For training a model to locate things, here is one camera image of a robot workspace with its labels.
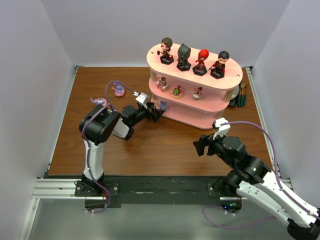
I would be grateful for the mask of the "red white cake toy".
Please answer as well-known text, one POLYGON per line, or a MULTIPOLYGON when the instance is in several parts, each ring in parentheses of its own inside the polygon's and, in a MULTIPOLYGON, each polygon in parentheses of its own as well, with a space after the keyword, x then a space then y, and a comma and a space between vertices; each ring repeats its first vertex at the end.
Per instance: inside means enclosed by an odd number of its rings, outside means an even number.
POLYGON ((159 80, 156 82, 156 88, 160 92, 165 92, 166 90, 169 89, 169 87, 170 85, 167 83, 167 79, 164 76, 160 77, 159 80))

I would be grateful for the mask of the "pink donut toy green star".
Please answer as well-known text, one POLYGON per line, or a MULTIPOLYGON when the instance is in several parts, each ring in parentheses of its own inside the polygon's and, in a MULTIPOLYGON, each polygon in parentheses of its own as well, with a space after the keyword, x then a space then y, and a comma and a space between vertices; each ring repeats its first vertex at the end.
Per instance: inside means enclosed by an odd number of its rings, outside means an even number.
POLYGON ((180 99, 184 95, 184 88, 181 85, 178 85, 173 89, 171 95, 175 99, 180 99))

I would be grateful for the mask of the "pink yellow character toy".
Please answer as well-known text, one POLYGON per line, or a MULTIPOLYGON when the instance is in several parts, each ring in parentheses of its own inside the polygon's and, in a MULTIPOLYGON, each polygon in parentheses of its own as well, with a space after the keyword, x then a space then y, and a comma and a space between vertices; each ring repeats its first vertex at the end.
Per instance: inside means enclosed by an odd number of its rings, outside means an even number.
POLYGON ((202 94, 203 94, 203 88, 202 87, 194 88, 194 91, 192 93, 193 99, 194 100, 199 100, 202 97, 202 94))

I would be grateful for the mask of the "brown-haired hero figurine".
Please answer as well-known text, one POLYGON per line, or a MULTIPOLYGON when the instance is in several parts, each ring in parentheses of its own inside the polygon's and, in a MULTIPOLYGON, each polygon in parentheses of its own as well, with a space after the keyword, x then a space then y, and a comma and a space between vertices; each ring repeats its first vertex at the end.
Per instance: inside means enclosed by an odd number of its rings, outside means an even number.
POLYGON ((160 62, 165 65, 170 65, 174 62, 173 55, 170 54, 173 41, 170 37, 164 37, 161 40, 160 48, 161 50, 157 51, 157 55, 160 56, 160 62))

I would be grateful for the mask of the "red spider hero figurine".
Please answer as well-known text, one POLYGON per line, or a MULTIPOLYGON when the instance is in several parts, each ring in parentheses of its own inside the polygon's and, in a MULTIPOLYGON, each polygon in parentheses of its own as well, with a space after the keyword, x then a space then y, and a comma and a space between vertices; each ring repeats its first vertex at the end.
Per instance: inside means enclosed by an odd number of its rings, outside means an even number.
POLYGON ((207 49, 202 49, 198 53, 197 64, 192 68, 192 71, 197 76, 203 76, 207 73, 207 68, 205 66, 205 60, 209 57, 209 51, 207 49))

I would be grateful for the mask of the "black bat-masked figurine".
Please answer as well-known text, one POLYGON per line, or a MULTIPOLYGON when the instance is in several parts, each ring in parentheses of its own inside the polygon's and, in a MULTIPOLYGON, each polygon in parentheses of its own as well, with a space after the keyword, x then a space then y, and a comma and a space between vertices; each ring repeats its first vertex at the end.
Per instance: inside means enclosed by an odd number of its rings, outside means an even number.
POLYGON ((189 57, 191 55, 191 48, 182 43, 177 51, 177 65, 176 67, 182 71, 189 71, 191 64, 189 63, 189 57))

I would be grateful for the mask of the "black-haired figurine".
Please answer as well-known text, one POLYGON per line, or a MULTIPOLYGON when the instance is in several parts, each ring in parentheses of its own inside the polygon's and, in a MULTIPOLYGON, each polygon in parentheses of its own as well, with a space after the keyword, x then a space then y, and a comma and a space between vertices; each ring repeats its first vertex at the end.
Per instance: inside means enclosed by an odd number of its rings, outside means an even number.
POLYGON ((225 77, 226 62, 229 60, 230 54, 223 50, 218 54, 217 60, 209 68, 210 75, 215 79, 222 79, 225 77))

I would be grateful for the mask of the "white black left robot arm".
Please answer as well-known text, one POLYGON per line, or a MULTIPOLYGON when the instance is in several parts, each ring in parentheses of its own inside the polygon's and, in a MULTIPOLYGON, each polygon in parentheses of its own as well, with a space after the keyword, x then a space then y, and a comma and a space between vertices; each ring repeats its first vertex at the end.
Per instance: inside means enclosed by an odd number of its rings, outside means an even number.
POLYGON ((144 119, 157 122, 165 113, 153 102, 138 103, 137 107, 126 105, 122 112, 109 109, 110 104, 97 105, 79 124, 85 146, 85 167, 81 186, 92 195, 109 197, 110 191, 103 184, 104 147, 111 135, 128 141, 135 132, 134 126, 144 119))

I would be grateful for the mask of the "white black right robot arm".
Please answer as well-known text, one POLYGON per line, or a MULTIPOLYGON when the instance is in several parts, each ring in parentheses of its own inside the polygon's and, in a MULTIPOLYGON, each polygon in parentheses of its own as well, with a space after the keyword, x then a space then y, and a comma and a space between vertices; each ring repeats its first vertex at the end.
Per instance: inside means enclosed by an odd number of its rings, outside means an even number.
POLYGON ((247 152, 238 137, 202 135, 193 145, 199 156, 216 155, 231 168, 209 189, 250 200, 283 224, 295 240, 320 236, 319 208, 292 192, 267 164, 247 152))

